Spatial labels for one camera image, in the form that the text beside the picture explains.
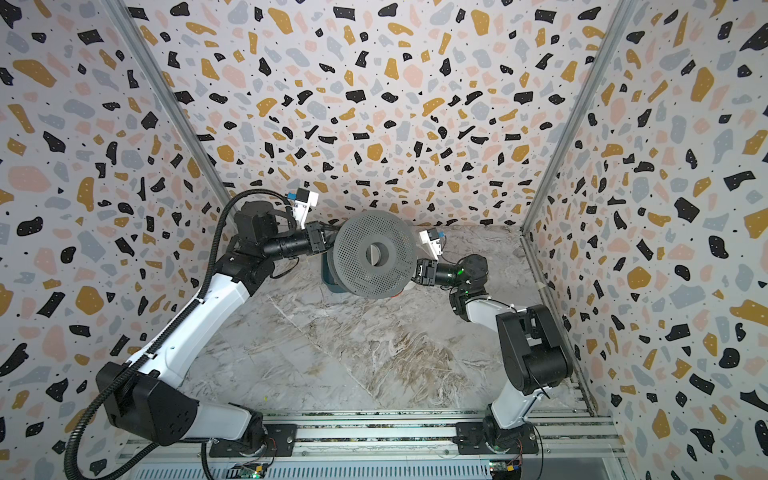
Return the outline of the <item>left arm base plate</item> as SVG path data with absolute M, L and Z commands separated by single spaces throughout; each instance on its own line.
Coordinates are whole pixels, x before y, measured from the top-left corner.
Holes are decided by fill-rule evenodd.
M 246 433 L 240 440 L 217 440 L 208 454 L 212 458 L 236 458 L 238 460 L 272 459 L 291 457 L 298 426 L 296 424 L 266 424 Z

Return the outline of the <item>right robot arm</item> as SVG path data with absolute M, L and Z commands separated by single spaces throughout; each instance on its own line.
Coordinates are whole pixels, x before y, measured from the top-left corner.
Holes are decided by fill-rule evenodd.
M 489 405 L 482 432 L 487 447 L 501 453 L 525 445 L 534 432 L 528 414 L 541 397 L 572 375 L 573 364 L 550 309 L 496 300 L 486 290 L 488 278 L 487 259 L 472 254 L 457 263 L 421 258 L 412 280 L 447 289 L 455 315 L 498 335 L 507 383 Z

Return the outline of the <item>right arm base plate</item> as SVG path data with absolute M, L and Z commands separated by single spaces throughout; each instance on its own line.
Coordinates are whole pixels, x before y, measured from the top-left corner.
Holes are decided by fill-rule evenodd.
M 538 436 L 530 423 L 500 429 L 486 418 L 483 422 L 460 422 L 452 442 L 460 455 L 519 455 L 539 452 Z

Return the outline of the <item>grey cable spool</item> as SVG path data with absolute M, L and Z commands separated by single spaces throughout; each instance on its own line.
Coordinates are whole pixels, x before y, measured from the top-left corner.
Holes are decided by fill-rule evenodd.
M 363 212 L 347 220 L 328 253 L 335 282 L 368 299 L 399 295 L 416 269 L 417 245 L 408 225 L 384 211 Z

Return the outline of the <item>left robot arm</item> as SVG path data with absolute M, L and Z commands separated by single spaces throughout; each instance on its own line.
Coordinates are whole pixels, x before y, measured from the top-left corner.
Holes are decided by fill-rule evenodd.
M 208 462 L 211 441 L 239 453 L 277 453 L 263 415 L 253 409 L 191 398 L 179 387 L 193 361 L 223 323 L 262 284 L 278 279 L 278 260 L 299 260 L 328 251 L 334 228 L 310 222 L 318 193 L 300 188 L 287 195 L 255 188 L 235 195 L 216 225 L 206 272 L 193 298 L 144 347 L 97 374 L 99 394 L 84 410 L 64 453 L 64 474 L 82 479 L 79 451 L 86 427 L 99 410 L 111 425 L 148 440 L 148 446 L 109 473 L 117 479 L 161 446 L 198 442 Z

